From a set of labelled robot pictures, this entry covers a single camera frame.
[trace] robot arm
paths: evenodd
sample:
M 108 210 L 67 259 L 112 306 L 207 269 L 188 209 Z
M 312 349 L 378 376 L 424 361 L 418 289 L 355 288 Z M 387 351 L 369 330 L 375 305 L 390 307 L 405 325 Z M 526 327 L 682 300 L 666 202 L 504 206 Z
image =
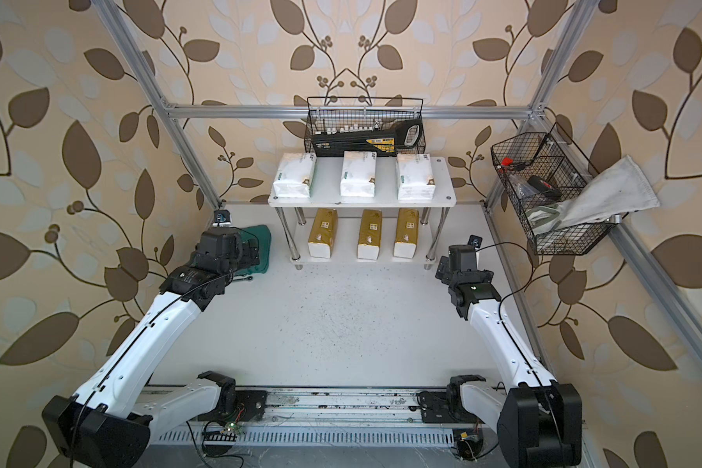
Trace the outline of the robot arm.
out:
M 486 343 L 507 395 L 479 376 L 451 379 L 448 392 L 496 431 L 512 468 L 575 466 L 581 453 L 580 395 L 571 384 L 557 382 L 511 323 L 491 284 L 494 274 L 477 268 L 480 241 L 471 236 L 467 245 L 450 246 L 436 277 L 449 286 L 459 316 Z
M 232 412 L 234 379 L 205 372 L 157 401 L 136 404 L 143 386 L 177 337 L 224 294 L 234 272 L 257 265 L 256 239 L 243 240 L 228 211 L 216 211 L 190 261 L 176 268 L 140 323 L 71 398 L 56 396 L 42 417 L 57 450 L 93 468 L 132 466 L 150 440 L 190 418 Z

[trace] white cloth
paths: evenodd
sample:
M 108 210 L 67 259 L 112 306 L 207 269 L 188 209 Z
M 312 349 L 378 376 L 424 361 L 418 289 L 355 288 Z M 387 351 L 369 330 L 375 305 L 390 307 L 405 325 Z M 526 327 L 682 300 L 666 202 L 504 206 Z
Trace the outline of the white cloth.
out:
M 615 214 L 659 206 L 653 187 L 639 166 L 626 155 L 590 181 L 576 198 L 559 204 L 563 213 L 554 229 L 601 222 Z

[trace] green cloth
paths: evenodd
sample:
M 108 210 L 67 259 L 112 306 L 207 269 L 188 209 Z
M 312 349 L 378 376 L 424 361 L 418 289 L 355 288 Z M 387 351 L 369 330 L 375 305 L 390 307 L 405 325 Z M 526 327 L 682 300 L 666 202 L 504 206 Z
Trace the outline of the green cloth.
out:
M 268 226 L 261 224 L 257 226 L 250 226 L 249 228 L 242 228 L 242 230 L 245 230 L 249 232 L 250 234 L 254 234 L 257 237 L 257 240 L 260 242 L 260 264 L 259 265 L 254 265 L 253 267 L 249 268 L 244 268 L 239 271 L 237 271 L 234 276 L 244 276 L 244 275 L 252 275 L 255 273 L 265 273 L 268 271 L 268 260 L 270 257 L 270 229 L 268 229 Z M 251 238 L 249 234 L 243 234 L 242 241 L 244 242 L 247 238 Z

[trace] black cable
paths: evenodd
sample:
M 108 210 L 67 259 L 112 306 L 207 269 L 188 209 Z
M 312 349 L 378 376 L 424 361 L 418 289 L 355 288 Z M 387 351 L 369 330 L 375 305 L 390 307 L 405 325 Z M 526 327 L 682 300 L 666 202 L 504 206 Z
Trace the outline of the black cable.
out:
M 473 459 L 474 459 L 474 460 L 478 460 L 479 458 L 486 457 L 488 454 L 490 454 L 491 452 L 493 452 L 494 449 L 496 449 L 498 446 L 499 446 L 499 441 L 497 441 L 497 443 L 494 444 L 494 446 L 493 446 L 492 448 L 490 448 L 490 449 L 487 450 L 486 452 L 484 452 L 484 453 L 478 455 L 477 457 L 474 457 Z
M 259 238 L 258 236 L 256 236 L 256 235 L 253 234 L 252 232 L 249 232 L 249 231 L 244 230 L 244 229 L 242 229 L 242 228 L 237 228 L 236 226 L 231 226 L 231 227 L 234 228 L 234 229 L 241 230 L 241 231 L 242 231 L 243 233 L 245 233 L 245 234 L 250 234 L 253 238 L 255 238 L 255 240 L 257 241 L 257 251 L 258 251 L 258 252 L 260 251 L 260 238 Z
M 197 454 L 198 457 L 200 457 L 200 460 L 203 461 L 203 464 L 207 466 L 208 468 L 213 468 L 208 464 L 206 461 L 206 458 L 203 456 L 203 454 L 200 454 L 200 450 L 197 448 L 197 443 L 195 442 L 195 433 L 192 431 L 192 426 L 190 426 L 189 421 L 185 421 L 185 424 L 187 424 L 187 428 L 190 430 L 190 437 L 192 438 L 192 446 L 195 447 L 195 453 Z M 240 457 L 239 455 L 222 455 L 218 458 L 223 458 L 223 457 L 233 457 L 233 458 L 239 458 L 239 466 L 237 468 L 242 468 L 242 466 L 245 464 L 245 459 Z
M 68 463 L 68 466 L 73 466 L 75 458 L 75 435 L 78 433 L 78 426 L 81 425 L 81 417 L 83 417 L 83 411 L 88 407 L 88 402 L 91 401 L 91 398 L 93 398 L 95 394 L 96 390 L 91 392 L 91 395 L 88 396 L 86 402 L 81 407 L 81 412 L 78 413 L 78 417 L 75 418 L 75 425 L 73 426 L 73 435 L 70 437 L 70 450 L 68 451 L 68 459 L 70 460 L 70 463 Z

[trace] wire basket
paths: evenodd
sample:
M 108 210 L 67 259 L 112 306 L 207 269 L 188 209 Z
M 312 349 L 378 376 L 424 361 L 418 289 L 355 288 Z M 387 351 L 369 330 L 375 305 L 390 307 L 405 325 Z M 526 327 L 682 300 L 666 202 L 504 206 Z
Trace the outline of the wire basket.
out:
M 515 208 L 517 217 L 528 237 L 528 244 L 538 255 L 585 255 L 617 225 L 604 221 L 582 223 L 567 228 L 534 234 L 526 212 L 534 207 L 574 199 L 590 181 L 589 174 L 581 174 L 567 157 L 567 146 L 573 143 L 557 126 L 548 133 L 527 132 L 491 147 L 492 162 L 496 168 L 507 197 Z M 542 177 L 561 191 L 559 199 L 552 200 L 541 193 L 520 198 L 509 179 L 509 171 L 502 168 L 502 161 L 509 157 L 512 167 L 525 164 L 517 174 L 528 180 L 532 175 Z
M 317 157 L 342 157 L 345 151 L 375 151 L 377 156 L 426 151 L 421 120 L 423 99 L 333 98 L 331 105 L 326 105 L 325 97 L 307 98 L 305 151 L 308 153 Z

